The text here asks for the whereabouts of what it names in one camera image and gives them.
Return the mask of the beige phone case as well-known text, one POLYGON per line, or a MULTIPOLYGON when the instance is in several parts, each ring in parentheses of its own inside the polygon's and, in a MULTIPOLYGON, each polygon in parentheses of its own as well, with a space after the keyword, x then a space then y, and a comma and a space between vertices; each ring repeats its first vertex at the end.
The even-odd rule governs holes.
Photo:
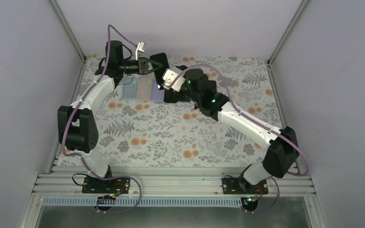
POLYGON ((152 79, 149 77, 141 77, 138 79, 136 88, 137 100, 149 100, 152 89, 152 79))

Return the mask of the black screen blue smartphone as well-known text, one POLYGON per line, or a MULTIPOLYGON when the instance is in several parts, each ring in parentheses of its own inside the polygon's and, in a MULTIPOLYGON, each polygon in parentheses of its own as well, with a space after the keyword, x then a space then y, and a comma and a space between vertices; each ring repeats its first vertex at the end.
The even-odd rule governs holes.
POLYGON ((165 71, 170 67, 165 53, 158 53, 151 55, 149 59, 152 61, 152 68, 154 70, 154 76, 156 84, 159 90, 164 90, 163 88, 163 75, 165 71))

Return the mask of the light blue phone case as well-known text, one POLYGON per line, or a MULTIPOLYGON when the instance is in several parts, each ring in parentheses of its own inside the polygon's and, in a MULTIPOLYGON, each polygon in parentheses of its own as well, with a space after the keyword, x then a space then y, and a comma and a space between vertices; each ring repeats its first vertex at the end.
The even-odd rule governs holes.
POLYGON ((131 100, 136 98, 137 79, 133 76, 124 78, 122 83, 122 98, 131 100))

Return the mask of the dark teal smartphone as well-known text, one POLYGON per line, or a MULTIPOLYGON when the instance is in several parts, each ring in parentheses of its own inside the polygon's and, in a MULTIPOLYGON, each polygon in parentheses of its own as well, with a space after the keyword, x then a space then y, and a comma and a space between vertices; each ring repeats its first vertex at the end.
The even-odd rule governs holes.
POLYGON ((189 103, 190 101, 191 100, 190 100, 190 98, 187 94, 185 94, 185 93, 180 93, 179 94, 178 102, 188 102, 189 103))

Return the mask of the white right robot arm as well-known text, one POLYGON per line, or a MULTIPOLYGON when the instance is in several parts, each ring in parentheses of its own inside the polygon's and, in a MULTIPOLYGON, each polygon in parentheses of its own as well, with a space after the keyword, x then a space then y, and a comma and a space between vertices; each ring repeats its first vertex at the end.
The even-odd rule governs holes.
POLYGON ((218 92, 216 81, 209 80, 201 69, 168 68, 162 80, 165 89, 182 93, 203 115, 238 130, 266 150, 261 161, 250 164, 238 176, 238 186, 243 193, 251 193, 267 178, 284 177, 299 157, 292 128, 280 129, 242 110, 229 96, 218 92))

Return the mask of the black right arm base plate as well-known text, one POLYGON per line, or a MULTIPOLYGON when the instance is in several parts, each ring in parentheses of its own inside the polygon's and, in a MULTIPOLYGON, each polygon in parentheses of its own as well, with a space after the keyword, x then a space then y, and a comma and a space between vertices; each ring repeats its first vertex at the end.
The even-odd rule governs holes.
POLYGON ((268 185, 266 180, 252 185, 247 183, 244 179, 234 178, 232 176, 225 176, 221 179, 221 187, 223 194, 239 195, 239 194, 268 194, 268 185))

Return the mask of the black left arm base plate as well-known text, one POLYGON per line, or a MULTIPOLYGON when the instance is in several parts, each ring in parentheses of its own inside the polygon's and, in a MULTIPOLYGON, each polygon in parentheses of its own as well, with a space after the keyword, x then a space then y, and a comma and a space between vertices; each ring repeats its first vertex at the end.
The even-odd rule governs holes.
POLYGON ((121 177, 113 180, 100 180, 90 176, 85 177, 82 185, 82 193, 88 194, 127 194, 130 186, 130 178, 121 177))

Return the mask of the black phone case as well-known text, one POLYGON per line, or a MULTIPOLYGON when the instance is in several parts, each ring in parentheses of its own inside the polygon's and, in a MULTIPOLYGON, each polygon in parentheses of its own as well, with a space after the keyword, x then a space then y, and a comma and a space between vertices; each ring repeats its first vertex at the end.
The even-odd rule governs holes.
POLYGON ((179 102, 180 95, 174 90, 164 90, 163 101, 168 104, 175 104, 179 102))

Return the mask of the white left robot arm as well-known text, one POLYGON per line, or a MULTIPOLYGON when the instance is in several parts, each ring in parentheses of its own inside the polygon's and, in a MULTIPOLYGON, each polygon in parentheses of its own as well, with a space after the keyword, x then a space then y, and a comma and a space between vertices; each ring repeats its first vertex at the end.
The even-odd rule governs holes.
POLYGON ((96 79, 72 104, 58 109, 58 136, 63 155, 80 158, 87 174, 95 178, 94 186, 101 192, 112 189, 113 177, 108 163, 94 150, 99 139, 94 112, 116 89, 124 75, 148 75, 154 72, 150 68, 152 64, 157 69, 162 67, 160 63, 139 56, 145 46, 146 43, 139 42, 130 57, 125 58, 123 50, 126 46, 118 40, 108 41, 96 79))

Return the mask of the lilac phone case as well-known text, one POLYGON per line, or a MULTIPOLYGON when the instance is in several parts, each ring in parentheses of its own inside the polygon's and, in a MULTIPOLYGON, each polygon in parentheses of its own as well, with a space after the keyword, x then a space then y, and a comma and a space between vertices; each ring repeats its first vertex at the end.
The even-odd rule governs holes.
POLYGON ((152 80, 150 100, 154 102, 163 102, 164 100, 164 90, 159 89, 155 79, 152 80))

